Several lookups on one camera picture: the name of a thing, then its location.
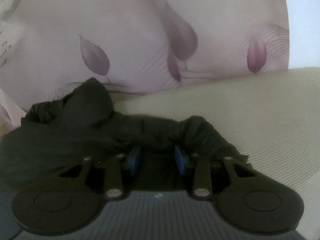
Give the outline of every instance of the black cloth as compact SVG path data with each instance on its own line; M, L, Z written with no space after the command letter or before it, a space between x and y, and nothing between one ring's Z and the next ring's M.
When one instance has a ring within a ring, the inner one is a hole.
M61 100L32 106L21 127L0 143L0 176L8 186L21 189L43 175L81 162L84 156L102 161L140 145L143 162L136 189L178 189L176 144L213 158L247 160L203 117L177 122L115 112L105 87L92 78Z

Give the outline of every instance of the gray plastic base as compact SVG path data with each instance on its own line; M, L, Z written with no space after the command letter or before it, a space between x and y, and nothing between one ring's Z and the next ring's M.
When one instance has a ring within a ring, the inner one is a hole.
M255 236L223 221L210 203L186 192L132 192L106 204L87 227L68 235L46 237L23 231L15 240L305 240L292 231L278 236Z
M21 229L11 212L11 201L16 193L0 192L0 240L8 240L17 235Z

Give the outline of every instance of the metal screw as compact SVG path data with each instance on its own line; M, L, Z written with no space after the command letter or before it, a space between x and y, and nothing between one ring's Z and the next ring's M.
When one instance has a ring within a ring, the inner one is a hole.
M110 198L116 198L122 195L122 191L117 188L112 188L106 192L106 195Z
M122 159L124 158L126 155L124 153L119 153L117 154L117 158Z
M86 157L83 158L84 161L89 161L89 160L91 160L91 159L92 159L91 156L86 156Z
M162 198L162 197L163 197L163 195L161 193L158 193L155 195L155 198Z
M205 188L197 188L193 193L197 197L207 197L210 194L209 190L207 190Z

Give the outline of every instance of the pillow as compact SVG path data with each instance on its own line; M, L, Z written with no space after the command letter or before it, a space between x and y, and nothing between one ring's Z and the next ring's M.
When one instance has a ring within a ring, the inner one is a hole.
M288 68L285 0L3 0L0 83L23 108L90 77L114 101Z

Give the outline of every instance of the beige cushion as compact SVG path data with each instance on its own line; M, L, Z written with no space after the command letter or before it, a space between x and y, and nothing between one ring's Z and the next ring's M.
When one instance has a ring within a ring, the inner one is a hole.
M295 189L298 232L320 238L320 69L250 75L118 102L117 111L185 119L201 115L254 168Z

